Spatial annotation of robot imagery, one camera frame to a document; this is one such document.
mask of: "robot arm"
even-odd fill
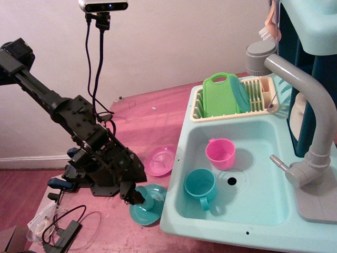
[[[120,191],[126,202],[143,203],[135,183],[145,182],[146,174],[137,155],[96,123],[93,106],[84,97],[63,98],[33,77],[29,70],[34,59],[23,39],[4,44],[0,49],[0,85],[20,85],[79,146],[62,177],[79,187],[90,187],[96,196],[114,196]]]

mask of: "cup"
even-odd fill
[[[204,168],[190,172],[185,178],[185,190],[200,201],[204,211],[210,209],[210,201],[216,196],[216,180],[212,171]]]
[[[210,139],[206,147],[206,156],[219,170],[227,170],[235,161],[235,145],[228,139]]]
[[[139,206],[144,211],[150,211],[154,206],[154,199],[152,198],[151,194],[144,186],[138,186],[137,191],[141,193],[145,201],[142,204],[136,204],[136,206]]]

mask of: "drain hole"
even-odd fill
[[[230,186],[235,185],[235,184],[236,184],[236,178],[228,178],[227,183],[228,183]]]

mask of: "camera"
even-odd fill
[[[127,0],[78,0],[78,4],[85,13],[124,11],[128,7]]]

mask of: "faucet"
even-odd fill
[[[330,148],[337,129],[337,110],[331,96],[315,78],[278,56],[274,42],[255,42],[246,53],[249,74],[261,76],[274,72],[303,93],[316,117],[313,141],[303,161],[288,167],[275,155],[271,155],[270,159],[285,172],[287,180],[295,188],[322,183],[330,165]]]

